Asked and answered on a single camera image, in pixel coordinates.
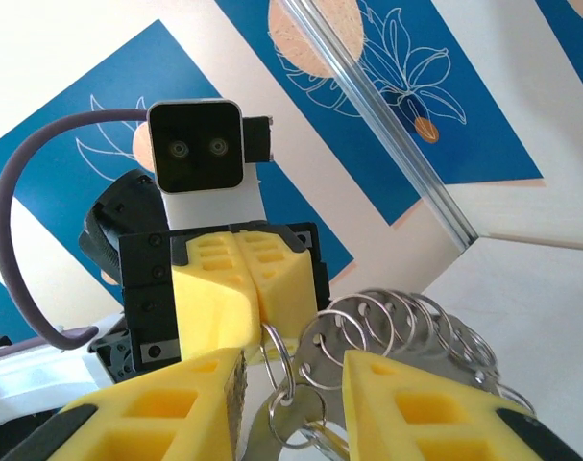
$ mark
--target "mural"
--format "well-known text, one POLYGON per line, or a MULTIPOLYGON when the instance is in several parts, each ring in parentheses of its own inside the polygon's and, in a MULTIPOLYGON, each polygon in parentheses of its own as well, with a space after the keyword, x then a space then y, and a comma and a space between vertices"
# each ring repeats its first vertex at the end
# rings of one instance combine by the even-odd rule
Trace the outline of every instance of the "mural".
MULTIPOLYGON (((395 168, 382 160, 384 149, 279 0, 255 2, 250 10, 232 0, 217 3, 357 183, 391 183, 395 168), (332 130, 331 116, 325 126, 325 112, 336 113, 333 126, 344 129, 332 130), (368 152, 381 169, 364 179, 355 159, 368 152)), ((444 183, 542 177, 429 0, 315 3, 444 183)), ((386 186, 362 188, 386 219, 399 217, 386 186)))
POLYGON ((583 0, 536 0, 583 83, 583 0))
MULTIPOLYGON (((3 136, 0 173, 9 155, 29 134, 65 115, 102 108, 144 109, 160 100, 216 97, 220 95, 206 76, 157 21, 3 136)), ((86 212, 114 179, 139 165, 153 170, 152 157, 139 148, 134 150, 139 146, 140 134, 143 130, 132 122, 64 133, 37 153, 16 189, 21 203, 102 282, 97 266, 80 251, 78 236, 86 212)), ((332 278, 351 263, 346 248, 275 163, 259 165, 258 175, 270 221, 317 223, 332 278)), ((117 286, 104 285, 121 301, 117 286)), ((20 322, 26 326, 0 284, 0 334, 7 334, 20 322)), ((24 339, 34 334, 21 329, 13 335, 24 339)))

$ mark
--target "key ring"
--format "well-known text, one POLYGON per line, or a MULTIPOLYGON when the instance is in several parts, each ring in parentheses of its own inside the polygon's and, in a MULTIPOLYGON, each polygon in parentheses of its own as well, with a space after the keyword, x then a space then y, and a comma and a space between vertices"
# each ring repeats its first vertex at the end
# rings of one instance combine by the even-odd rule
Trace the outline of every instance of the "key ring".
MULTIPOLYGON (((293 399, 295 397, 295 387, 296 387, 295 378, 293 377, 293 371, 291 369, 291 356, 289 355, 289 351, 287 350, 286 346, 284 345, 284 342, 282 341, 282 338, 280 337, 279 331, 268 324, 261 324, 261 326, 263 327, 263 329, 265 329, 268 332, 268 334, 270 335, 270 338, 272 338, 272 342, 274 343, 274 346, 276 347, 276 350, 280 355, 280 362, 282 363, 282 369, 284 370, 284 373, 286 374, 286 378, 287 378, 287 382, 288 382, 286 389, 282 388, 282 390, 284 392, 283 392, 283 394, 281 394, 282 397, 280 399, 283 400, 285 403, 289 403, 289 402, 293 401, 293 399)), ((261 354, 263 355, 263 361, 265 363, 265 370, 268 373, 268 377, 270 378, 270 382, 272 383, 272 386, 274 387, 274 389, 279 389, 279 385, 276 383, 276 380, 274 379, 274 373, 272 373, 270 359, 268 358, 267 351, 265 351, 265 341, 264 341, 263 335, 261 335, 261 343, 259 344, 259 348, 261 350, 261 354)))
MULTIPOLYGON (((321 395, 319 391, 317 391, 314 387, 310 386, 309 384, 305 384, 303 382, 298 382, 298 387, 305 387, 306 389, 314 392, 319 401, 321 402, 321 412, 323 415, 321 425, 325 426, 328 422, 328 406, 326 404, 325 399, 321 395)), ((276 426, 274 425, 274 416, 276 415, 276 409, 281 404, 284 398, 285 391, 284 389, 280 389, 274 399, 268 405, 268 424, 270 426, 270 430, 272 431, 272 435, 279 441, 279 443, 288 449, 307 449, 308 447, 312 447, 316 442, 316 438, 310 438, 306 442, 302 442, 300 444, 289 444, 286 440, 282 440, 279 436, 279 433, 276 431, 276 426)))

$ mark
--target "bundle of key rings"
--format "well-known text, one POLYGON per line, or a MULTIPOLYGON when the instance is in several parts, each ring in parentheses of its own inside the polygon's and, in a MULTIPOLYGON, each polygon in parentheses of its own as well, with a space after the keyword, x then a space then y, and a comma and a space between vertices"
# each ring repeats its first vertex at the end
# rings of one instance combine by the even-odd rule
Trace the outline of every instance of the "bundle of key rings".
POLYGON ((340 297, 304 328, 291 354, 275 328, 263 325, 261 353, 274 393, 255 417, 244 460, 278 459, 282 448, 316 447, 330 460, 347 460, 342 367, 346 350, 377 353, 447 377, 528 408, 521 394, 500 383, 494 351, 474 330, 421 294, 371 288, 340 297), (276 347, 285 378, 277 382, 265 339, 276 347), (289 443, 300 431, 306 441, 289 443))

